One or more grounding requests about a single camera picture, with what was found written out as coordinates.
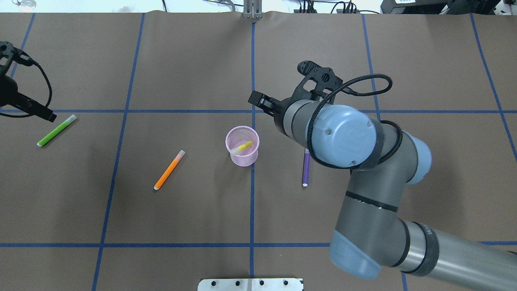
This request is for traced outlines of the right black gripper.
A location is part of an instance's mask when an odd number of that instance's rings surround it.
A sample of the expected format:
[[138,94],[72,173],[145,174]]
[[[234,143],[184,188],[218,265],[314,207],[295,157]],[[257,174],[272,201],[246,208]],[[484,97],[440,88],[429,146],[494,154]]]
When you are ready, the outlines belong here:
[[252,91],[248,103],[263,111],[271,111],[277,129],[285,129],[284,118],[287,109],[292,105],[291,98],[284,98],[279,101],[259,91]]

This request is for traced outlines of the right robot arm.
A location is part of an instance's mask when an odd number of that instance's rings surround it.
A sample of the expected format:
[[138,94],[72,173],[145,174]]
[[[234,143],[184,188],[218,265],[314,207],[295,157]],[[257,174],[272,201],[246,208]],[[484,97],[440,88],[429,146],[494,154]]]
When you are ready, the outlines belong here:
[[515,291],[516,254],[399,219],[404,189],[429,172],[429,147],[388,121],[347,106],[277,101],[253,91],[249,103],[274,117],[282,133],[327,167],[350,169],[329,257],[353,276],[382,267],[480,291]]

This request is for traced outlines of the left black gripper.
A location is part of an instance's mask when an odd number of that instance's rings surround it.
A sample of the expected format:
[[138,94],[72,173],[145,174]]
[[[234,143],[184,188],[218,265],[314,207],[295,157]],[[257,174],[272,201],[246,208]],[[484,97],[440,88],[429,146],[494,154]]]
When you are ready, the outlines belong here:
[[49,122],[54,122],[57,118],[53,110],[50,110],[47,106],[41,105],[39,102],[19,93],[18,84],[13,78],[2,75],[0,78],[0,106],[4,107],[6,105]]

